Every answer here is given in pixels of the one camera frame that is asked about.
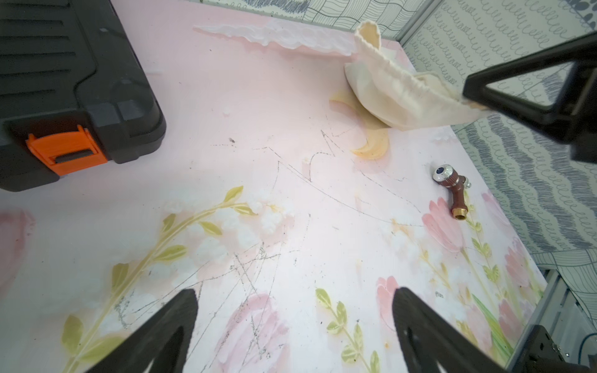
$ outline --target table surface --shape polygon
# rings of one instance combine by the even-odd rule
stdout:
[[[84,371],[183,288],[185,372],[405,372],[397,286],[506,363],[545,281],[449,127],[389,130],[360,159],[363,124],[330,102],[351,57],[193,30],[270,20],[255,14],[113,3],[167,134],[137,161],[0,191],[0,371]],[[468,221],[430,178],[443,163],[472,182]]]

